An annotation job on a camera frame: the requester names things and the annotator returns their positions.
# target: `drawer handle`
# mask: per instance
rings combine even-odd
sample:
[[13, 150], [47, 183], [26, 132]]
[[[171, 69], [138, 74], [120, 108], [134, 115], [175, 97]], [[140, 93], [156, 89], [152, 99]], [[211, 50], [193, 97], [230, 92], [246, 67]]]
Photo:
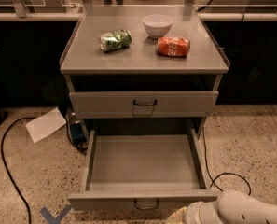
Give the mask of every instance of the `drawer handle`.
[[132, 103], [134, 105], [136, 105], [136, 106], [147, 106], [147, 107], [150, 107], [150, 106], [155, 106], [157, 104], [157, 99], [153, 103], [139, 104], [139, 103], [136, 102], [136, 100], [133, 100]]
[[157, 199], [157, 204], [155, 206], [138, 206], [138, 201], [134, 201], [134, 206], [138, 210], [155, 210], [159, 208], [159, 199]]

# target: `speckled floor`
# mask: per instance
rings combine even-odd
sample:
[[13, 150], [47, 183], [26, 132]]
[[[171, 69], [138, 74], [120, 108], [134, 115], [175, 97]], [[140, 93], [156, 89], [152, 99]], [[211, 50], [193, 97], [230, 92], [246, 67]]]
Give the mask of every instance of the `speckled floor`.
[[[12, 122], [41, 116], [52, 108], [8, 108], [8, 118], [0, 127], [0, 143]], [[85, 157], [70, 145], [65, 127], [34, 144], [25, 128], [27, 121], [17, 123], [7, 134], [5, 156], [30, 205], [33, 223], [48, 223], [41, 214], [42, 208], [56, 217], [69, 205], [68, 194], [79, 191]], [[218, 105], [206, 121], [205, 140], [212, 176], [223, 172], [242, 175], [250, 182], [254, 197], [277, 204], [277, 105]], [[203, 154], [203, 137], [200, 147]], [[235, 176], [223, 176], [217, 183], [223, 189], [248, 192], [245, 183]], [[61, 223], [164, 223], [172, 211], [72, 209]], [[27, 214], [0, 153], [1, 223], [27, 223]]]

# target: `blue tape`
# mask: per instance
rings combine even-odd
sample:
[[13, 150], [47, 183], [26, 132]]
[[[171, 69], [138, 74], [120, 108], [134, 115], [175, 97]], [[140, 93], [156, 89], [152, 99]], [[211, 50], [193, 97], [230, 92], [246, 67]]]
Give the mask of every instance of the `blue tape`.
[[69, 213], [69, 211], [71, 211], [71, 209], [71, 205], [66, 205], [64, 209], [60, 212], [60, 214], [54, 217], [46, 207], [43, 207], [41, 210], [41, 214], [49, 224], [60, 224], [64, 217]]

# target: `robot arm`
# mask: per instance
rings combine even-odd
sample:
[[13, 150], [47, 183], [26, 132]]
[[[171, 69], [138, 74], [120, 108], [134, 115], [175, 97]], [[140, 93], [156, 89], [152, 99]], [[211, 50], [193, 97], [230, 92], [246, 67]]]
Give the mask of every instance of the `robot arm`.
[[181, 209], [167, 223], [175, 219], [184, 224], [277, 224], [277, 206], [238, 191], [224, 191], [214, 202], [192, 203]]

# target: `can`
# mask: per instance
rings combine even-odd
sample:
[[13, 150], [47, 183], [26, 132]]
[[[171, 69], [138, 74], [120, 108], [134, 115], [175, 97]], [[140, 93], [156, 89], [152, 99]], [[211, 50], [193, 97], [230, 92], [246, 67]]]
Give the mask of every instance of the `can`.
[[127, 30], [116, 30], [100, 35], [99, 41], [101, 50], [110, 52], [127, 48], [132, 42], [132, 37]]
[[185, 57], [190, 48], [187, 38], [161, 37], [158, 39], [158, 53], [164, 56]]

